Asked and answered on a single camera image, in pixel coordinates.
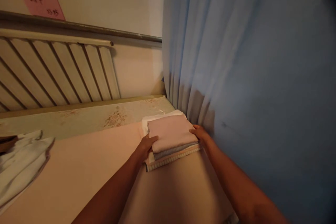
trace stack of towels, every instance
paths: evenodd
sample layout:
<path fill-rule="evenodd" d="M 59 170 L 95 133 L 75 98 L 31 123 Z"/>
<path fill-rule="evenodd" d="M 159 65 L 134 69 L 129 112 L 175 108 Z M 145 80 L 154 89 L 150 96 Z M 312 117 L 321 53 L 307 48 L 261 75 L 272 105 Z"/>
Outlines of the stack of towels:
<path fill-rule="evenodd" d="M 201 149 L 197 137 L 189 132 L 194 128 L 193 125 L 179 110 L 145 117 L 142 119 L 142 128 L 144 134 L 149 133 L 149 137 L 159 137 L 145 161 L 147 172 Z"/>

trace beige wall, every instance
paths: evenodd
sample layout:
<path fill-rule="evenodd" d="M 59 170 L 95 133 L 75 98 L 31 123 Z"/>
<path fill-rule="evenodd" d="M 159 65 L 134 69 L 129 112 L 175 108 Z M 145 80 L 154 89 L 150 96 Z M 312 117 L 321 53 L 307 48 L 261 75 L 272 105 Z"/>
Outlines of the beige wall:
<path fill-rule="evenodd" d="M 163 0 L 59 0 L 59 2 L 67 21 L 162 36 Z M 29 14 L 23 0 L 0 0 L 0 10 Z M 13 27 L 12 24 L 3 22 L 0 25 Z M 14 26 L 41 31 L 16 24 Z M 115 44 L 113 61 L 121 97 L 162 93 L 164 85 L 161 82 L 161 45 L 115 37 L 111 40 Z"/>

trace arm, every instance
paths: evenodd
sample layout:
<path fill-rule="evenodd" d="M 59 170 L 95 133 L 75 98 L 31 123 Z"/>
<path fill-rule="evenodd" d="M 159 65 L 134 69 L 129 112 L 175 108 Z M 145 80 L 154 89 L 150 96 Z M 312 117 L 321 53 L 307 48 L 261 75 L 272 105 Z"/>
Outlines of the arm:
<path fill-rule="evenodd" d="M 157 136 L 145 136 L 126 163 L 105 183 L 72 224 L 118 223 L 142 162 Z"/>
<path fill-rule="evenodd" d="M 203 145 L 218 180 L 241 223 L 288 223 L 275 204 L 216 145 L 203 129 L 190 130 Z"/>

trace folded towel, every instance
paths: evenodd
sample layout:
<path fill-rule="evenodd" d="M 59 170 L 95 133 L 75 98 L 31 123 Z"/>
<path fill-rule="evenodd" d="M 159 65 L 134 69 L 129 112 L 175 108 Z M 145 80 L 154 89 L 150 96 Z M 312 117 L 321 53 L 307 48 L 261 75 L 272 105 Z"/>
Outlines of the folded towel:
<path fill-rule="evenodd" d="M 0 156 L 0 214 L 37 177 L 48 161 L 54 138 L 39 140 L 41 135 L 42 131 L 18 135 L 14 147 Z"/>
<path fill-rule="evenodd" d="M 173 112 L 170 112 L 168 114 L 158 114 L 158 115 L 150 115 L 150 116 L 143 117 L 141 120 L 141 127 L 143 130 L 143 135 L 148 134 L 148 122 L 149 121 L 153 121 L 153 120 L 160 119 L 163 117 L 177 116 L 177 115 L 184 115 L 184 114 L 180 110 L 174 110 Z"/>
<path fill-rule="evenodd" d="M 168 149 L 168 150 L 164 150 L 164 151 L 159 152 L 159 153 L 153 153 L 154 154 L 154 159 L 159 160 L 163 157 L 166 157 L 168 155 L 171 155 L 171 154 L 174 154 L 176 152 L 182 151 L 185 148 L 188 148 L 189 146 L 195 145 L 195 144 L 198 144 L 198 143 L 191 142 L 191 143 L 187 143 L 187 144 L 184 144 L 184 145 L 181 145 L 181 146 L 178 146 L 178 147 L 174 147 L 174 148 L 171 148 L 171 149 Z"/>
<path fill-rule="evenodd" d="M 174 162 L 177 159 L 183 158 L 185 156 L 188 156 L 194 152 L 197 152 L 202 149 L 202 146 L 200 144 L 195 144 L 187 147 L 186 149 L 183 149 L 179 152 L 175 152 L 171 155 L 165 156 L 159 160 L 155 160 L 154 153 L 150 152 L 148 154 L 148 158 L 145 160 L 146 164 L 146 172 L 155 170 L 161 166 L 167 165 L 171 162 Z"/>
<path fill-rule="evenodd" d="M 185 115 L 172 115 L 149 121 L 149 137 L 159 136 L 152 145 L 153 152 L 159 153 L 191 142 L 198 142 L 197 137 L 189 132 L 193 128 Z"/>

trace white radiator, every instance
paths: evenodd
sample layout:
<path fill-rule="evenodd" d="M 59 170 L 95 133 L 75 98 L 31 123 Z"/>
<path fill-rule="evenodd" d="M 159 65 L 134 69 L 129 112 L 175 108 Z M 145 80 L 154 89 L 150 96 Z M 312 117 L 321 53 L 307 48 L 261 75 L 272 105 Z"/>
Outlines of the white radiator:
<path fill-rule="evenodd" d="M 111 42 L 0 29 L 0 112 L 119 99 Z"/>

